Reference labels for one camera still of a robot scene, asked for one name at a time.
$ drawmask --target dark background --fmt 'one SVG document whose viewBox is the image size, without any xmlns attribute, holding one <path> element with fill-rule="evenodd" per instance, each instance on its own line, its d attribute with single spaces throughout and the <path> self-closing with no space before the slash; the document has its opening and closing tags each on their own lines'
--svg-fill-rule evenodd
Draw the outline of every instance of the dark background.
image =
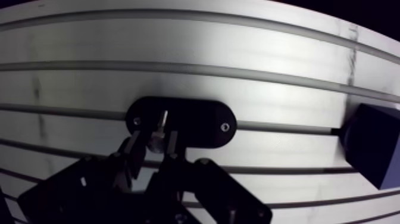
<svg viewBox="0 0 400 224">
<path fill-rule="evenodd" d="M 0 8 L 32 0 L 0 0 Z M 359 24 L 400 41 L 400 2 L 393 0 L 276 0 Z"/>
</svg>

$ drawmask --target smudge mark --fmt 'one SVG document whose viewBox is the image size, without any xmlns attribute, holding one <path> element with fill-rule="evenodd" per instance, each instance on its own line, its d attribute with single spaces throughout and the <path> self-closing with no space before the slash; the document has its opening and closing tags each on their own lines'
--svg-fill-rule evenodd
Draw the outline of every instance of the smudge mark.
<svg viewBox="0 0 400 224">
<path fill-rule="evenodd" d="M 32 74 L 32 86 L 33 86 L 33 97 L 34 97 L 34 101 L 35 101 L 35 105 L 39 105 L 40 104 L 40 79 L 39 76 L 34 73 Z M 46 123 L 45 123 L 45 119 L 43 118 L 43 115 L 38 114 L 37 115 L 38 119 L 39 119 L 39 137 L 40 140 L 43 143 L 47 142 L 48 139 L 48 134 L 46 132 Z"/>
<path fill-rule="evenodd" d="M 352 24 L 349 30 L 351 31 L 349 39 L 354 42 L 358 42 L 358 26 L 355 24 Z M 354 74 L 355 74 L 355 63 L 357 62 L 357 49 L 355 49 L 355 48 L 351 49 L 349 57 L 348 57 L 348 62 L 349 62 L 350 74 L 348 77 L 347 85 L 353 86 L 354 85 Z"/>
<path fill-rule="evenodd" d="M 350 35 L 349 35 L 349 39 L 354 41 L 354 42 L 358 42 L 358 26 L 356 24 L 351 24 L 350 28 Z M 349 76 L 348 76 L 348 80 L 347 80 L 347 85 L 348 86 L 354 86 L 354 80 L 355 80 L 355 66 L 357 63 L 357 48 L 352 48 L 350 51 L 350 54 L 348 56 L 348 63 L 349 63 Z M 352 105 L 351 105 L 351 95 L 347 95 L 346 96 L 346 100 L 345 100 L 345 114 L 343 116 L 343 123 L 348 120 L 351 116 L 351 109 Z"/>
</svg>

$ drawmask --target black mount plate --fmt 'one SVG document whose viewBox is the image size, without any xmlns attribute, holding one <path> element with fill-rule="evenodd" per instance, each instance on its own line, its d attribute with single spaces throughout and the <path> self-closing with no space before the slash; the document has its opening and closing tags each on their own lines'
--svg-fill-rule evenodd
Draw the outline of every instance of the black mount plate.
<svg viewBox="0 0 400 224">
<path fill-rule="evenodd" d="M 235 115 L 222 102 L 144 97 L 128 109 L 125 121 L 129 132 L 156 131 L 165 111 L 168 116 L 164 132 L 178 131 L 178 138 L 184 137 L 187 147 L 221 147 L 233 138 L 237 129 Z"/>
</svg>

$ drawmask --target screw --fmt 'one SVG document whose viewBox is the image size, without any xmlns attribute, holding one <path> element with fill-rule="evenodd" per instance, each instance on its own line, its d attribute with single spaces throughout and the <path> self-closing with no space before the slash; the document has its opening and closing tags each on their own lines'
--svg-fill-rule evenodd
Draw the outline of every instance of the screw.
<svg viewBox="0 0 400 224">
<path fill-rule="evenodd" d="M 175 220 L 178 224 L 184 224 L 184 222 L 188 219 L 185 214 L 176 214 Z"/>
<path fill-rule="evenodd" d="M 203 165 L 207 165 L 209 161 L 210 161 L 210 160 L 207 159 L 207 158 L 201 158 L 201 159 L 200 159 L 200 163 L 202 163 Z"/>
<path fill-rule="evenodd" d="M 172 153 L 172 154 L 170 154 L 170 157 L 174 160 L 174 159 L 178 158 L 178 155 L 176 153 Z"/>
<path fill-rule="evenodd" d="M 140 122 L 141 122 L 140 117 L 135 117 L 135 118 L 133 119 L 133 123 L 134 123 L 135 125 L 139 125 Z"/>
<path fill-rule="evenodd" d="M 229 126 L 228 123 L 223 123 L 223 124 L 221 125 L 221 130 L 222 130 L 223 132 L 227 132 L 227 131 L 229 130 L 229 128 L 230 128 L 230 126 Z"/>
</svg>

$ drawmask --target white metal surface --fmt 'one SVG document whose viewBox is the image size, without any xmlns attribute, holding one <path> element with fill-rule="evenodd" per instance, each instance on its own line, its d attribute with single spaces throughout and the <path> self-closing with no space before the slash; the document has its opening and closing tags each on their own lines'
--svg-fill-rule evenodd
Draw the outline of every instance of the white metal surface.
<svg viewBox="0 0 400 224">
<path fill-rule="evenodd" d="M 145 8 L 205 14 L 153 13 L 155 18 L 144 18 L 145 14 L 135 11 Z M 95 14 L 96 10 L 114 11 Z M 37 20 L 75 12 L 85 14 Z M 7 25 L 26 18 L 31 20 Z M 226 103 L 241 122 L 330 129 L 340 127 L 361 102 L 398 106 L 347 96 L 340 93 L 343 86 L 338 84 L 400 96 L 399 46 L 395 40 L 347 21 L 271 1 L 35 1 L 0 11 L 0 70 L 6 63 L 41 61 L 67 61 L 75 70 L 60 70 L 57 63 L 46 71 L 1 70 L 0 104 L 123 112 L 145 95 L 204 98 Z M 198 71 L 83 71 L 79 70 L 81 61 L 186 63 L 198 65 Z M 237 79 L 212 77 L 203 72 L 205 66 L 297 79 L 290 81 L 294 85 L 283 85 L 273 79 L 256 81 L 246 72 L 236 75 Z M 335 92 L 295 86 L 312 82 L 301 78 L 331 82 Z M 0 111 L 0 139 L 42 147 L 107 155 L 127 135 L 122 121 Z M 228 145 L 214 151 L 189 149 L 187 156 L 189 160 L 210 157 L 230 167 L 349 168 L 337 137 L 315 134 L 239 130 Z M 147 159 L 162 158 L 148 154 Z M 35 178 L 48 178 L 74 161 L 0 145 L 0 168 Z M 144 169 L 134 190 L 144 189 L 153 171 Z M 269 204 L 318 203 L 398 190 L 378 191 L 358 173 L 232 175 Z M 17 197 L 33 183 L 0 174 L 0 185 L 6 194 Z M 368 219 L 400 210 L 399 197 L 275 209 L 273 223 L 338 224 Z M 190 194 L 185 200 L 196 201 Z M 24 220 L 16 203 L 9 199 L 7 203 L 12 214 Z M 191 211 L 204 223 L 212 223 L 201 209 Z M 397 215 L 373 223 L 398 220 Z"/>
</svg>

